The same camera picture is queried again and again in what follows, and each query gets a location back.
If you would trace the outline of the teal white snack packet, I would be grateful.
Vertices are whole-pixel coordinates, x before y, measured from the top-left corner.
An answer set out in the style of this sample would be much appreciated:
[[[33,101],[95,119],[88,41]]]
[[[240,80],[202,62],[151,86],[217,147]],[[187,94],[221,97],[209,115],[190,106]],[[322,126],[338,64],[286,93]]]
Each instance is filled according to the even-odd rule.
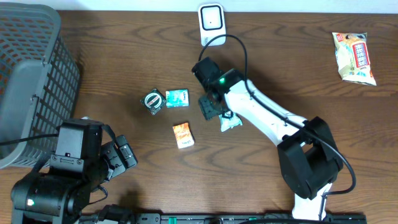
[[[221,132],[225,132],[228,129],[232,129],[236,126],[242,126],[243,122],[241,121],[240,117],[232,112],[232,111],[227,111],[219,115],[220,119],[220,129]]]

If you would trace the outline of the orange snack packet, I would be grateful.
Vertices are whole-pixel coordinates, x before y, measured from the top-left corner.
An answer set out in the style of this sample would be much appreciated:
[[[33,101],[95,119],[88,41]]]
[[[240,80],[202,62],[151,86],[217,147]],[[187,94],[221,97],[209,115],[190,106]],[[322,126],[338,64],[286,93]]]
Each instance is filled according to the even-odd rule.
[[[194,145],[195,141],[190,131],[189,123],[175,125],[172,129],[179,149]]]

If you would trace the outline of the white yellow chip bag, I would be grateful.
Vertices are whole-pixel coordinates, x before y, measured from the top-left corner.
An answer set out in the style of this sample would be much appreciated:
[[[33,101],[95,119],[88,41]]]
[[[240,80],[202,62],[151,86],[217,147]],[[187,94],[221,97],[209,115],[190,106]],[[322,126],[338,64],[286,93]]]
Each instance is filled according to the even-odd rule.
[[[338,73],[344,82],[376,86],[366,44],[368,33],[333,32]]]

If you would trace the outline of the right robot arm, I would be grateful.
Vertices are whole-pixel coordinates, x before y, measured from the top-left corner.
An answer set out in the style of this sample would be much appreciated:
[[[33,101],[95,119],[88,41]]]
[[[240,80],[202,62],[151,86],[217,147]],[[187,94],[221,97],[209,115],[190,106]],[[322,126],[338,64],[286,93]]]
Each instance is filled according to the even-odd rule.
[[[206,119],[234,113],[255,125],[277,147],[282,178],[295,194],[292,216],[324,220],[326,194],[343,168],[327,123],[289,112],[239,70],[223,72],[208,57],[197,62],[192,72],[206,92],[200,99]]]

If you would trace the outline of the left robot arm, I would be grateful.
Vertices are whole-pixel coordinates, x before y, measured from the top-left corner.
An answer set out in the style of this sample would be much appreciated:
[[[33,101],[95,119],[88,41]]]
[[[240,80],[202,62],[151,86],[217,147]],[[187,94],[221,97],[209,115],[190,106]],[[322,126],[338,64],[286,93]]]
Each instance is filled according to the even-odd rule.
[[[137,165],[125,136],[90,119],[58,128],[56,150],[39,159],[11,191],[13,223],[75,223],[103,184]]]

